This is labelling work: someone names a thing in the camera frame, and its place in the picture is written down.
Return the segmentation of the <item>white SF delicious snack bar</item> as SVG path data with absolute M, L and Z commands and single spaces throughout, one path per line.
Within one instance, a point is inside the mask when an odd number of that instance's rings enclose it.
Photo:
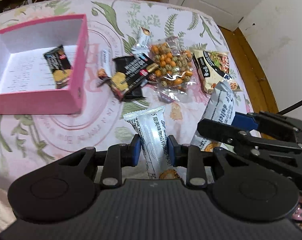
M 180 179 L 167 149 L 164 106 L 127 113 L 124 120 L 140 135 L 150 179 Z

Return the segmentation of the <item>small white candy wrapper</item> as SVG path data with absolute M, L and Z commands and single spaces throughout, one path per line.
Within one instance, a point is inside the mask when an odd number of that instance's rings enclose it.
M 97 71 L 97 87 L 103 85 L 111 78 L 111 66 L 110 66 L 110 51 L 103 49 L 101 51 L 101 66 Z

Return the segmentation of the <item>small white snack bar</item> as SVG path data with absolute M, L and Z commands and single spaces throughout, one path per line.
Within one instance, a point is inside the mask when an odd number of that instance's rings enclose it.
M 151 39 L 151 32 L 144 27 L 140 27 L 137 41 L 132 46 L 131 53 L 134 56 L 148 54 L 150 39 Z

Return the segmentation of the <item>pink cardboard box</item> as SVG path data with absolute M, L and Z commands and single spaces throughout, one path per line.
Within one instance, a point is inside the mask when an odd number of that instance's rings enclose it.
M 43 54 L 62 45 L 71 64 L 57 89 Z M 82 110 L 89 50 L 84 14 L 32 20 L 0 30 L 0 114 L 75 114 Z

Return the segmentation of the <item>beige noodle snack bag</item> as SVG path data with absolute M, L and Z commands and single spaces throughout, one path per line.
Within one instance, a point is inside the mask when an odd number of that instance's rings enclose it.
M 229 75 L 230 65 L 227 52 L 198 50 L 192 51 L 193 62 L 207 94 L 212 94 L 219 82 L 227 81 L 233 92 L 241 92 L 239 84 Z

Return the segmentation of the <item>black cracker packet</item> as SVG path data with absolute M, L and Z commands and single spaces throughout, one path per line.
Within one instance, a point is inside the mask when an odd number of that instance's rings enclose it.
M 67 58 L 62 45 L 53 48 L 52 50 L 43 54 L 44 59 L 53 75 L 56 83 L 56 88 L 61 89 L 68 85 L 72 74 L 71 64 Z
M 114 96 L 122 101 L 132 91 L 140 87 L 159 65 L 146 54 L 122 56 L 112 59 L 115 63 L 115 74 L 110 78 L 109 87 Z

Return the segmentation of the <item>black flat snack packet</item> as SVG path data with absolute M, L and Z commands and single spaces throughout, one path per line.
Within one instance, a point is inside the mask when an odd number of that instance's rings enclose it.
M 111 77 L 110 88 L 120 101 L 142 99 L 141 82 L 143 61 L 134 56 L 122 56 L 113 59 L 116 72 Z

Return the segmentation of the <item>black cracker packet in box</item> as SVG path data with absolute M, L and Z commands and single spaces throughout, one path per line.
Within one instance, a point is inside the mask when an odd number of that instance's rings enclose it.
M 72 74 L 71 64 L 67 58 L 62 45 L 53 48 L 52 50 L 43 54 L 44 59 L 53 75 L 56 83 L 56 88 L 61 89 L 68 85 Z

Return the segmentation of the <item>floral bed sheet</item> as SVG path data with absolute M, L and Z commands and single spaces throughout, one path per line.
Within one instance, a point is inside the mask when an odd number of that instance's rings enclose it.
M 90 50 L 84 77 L 84 108 L 76 115 L 0 115 L 0 232 L 15 221 L 7 190 L 17 178 L 54 160 L 94 146 L 128 143 L 135 131 L 123 120 L 126 113 L 161 104 L 151 85 L 144 97 L 119 102 L 106 85 L 96 86 L 98 54 L 103 46 L 113 56 L 126 55 L 138 28 L 151 31 L 155 40 L 176 36 L 186 49 L 229 51 L 227 38 L 203 12 L 165 3 L 137 0 L 54 0 L 0 14 L 0 29 L 40 18 L 86 14 Z

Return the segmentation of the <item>clear bag of coated peanuts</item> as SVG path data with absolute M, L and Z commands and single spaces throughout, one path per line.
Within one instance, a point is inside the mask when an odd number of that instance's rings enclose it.
M 185 92 L 193 76 L 191 52 L 183 49 L 178 37 L 170 36 L 150 45 L 150 57 L 158 68 L 148 78 L 161 88 Z

